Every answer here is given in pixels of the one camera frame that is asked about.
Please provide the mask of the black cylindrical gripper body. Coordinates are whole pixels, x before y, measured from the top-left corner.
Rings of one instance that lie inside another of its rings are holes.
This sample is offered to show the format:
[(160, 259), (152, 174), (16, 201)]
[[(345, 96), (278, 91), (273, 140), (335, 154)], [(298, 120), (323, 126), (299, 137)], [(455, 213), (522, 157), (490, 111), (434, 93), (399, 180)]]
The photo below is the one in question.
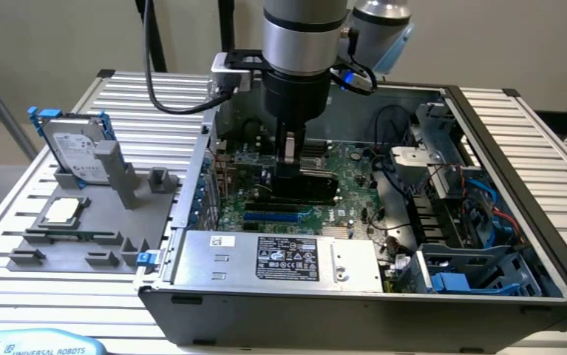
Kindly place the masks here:
[(263, 73), (262, 103), (266, 112), (287, 128), (303, 128), (326, 110), (331, 74), (298, 76), (277, 70)]

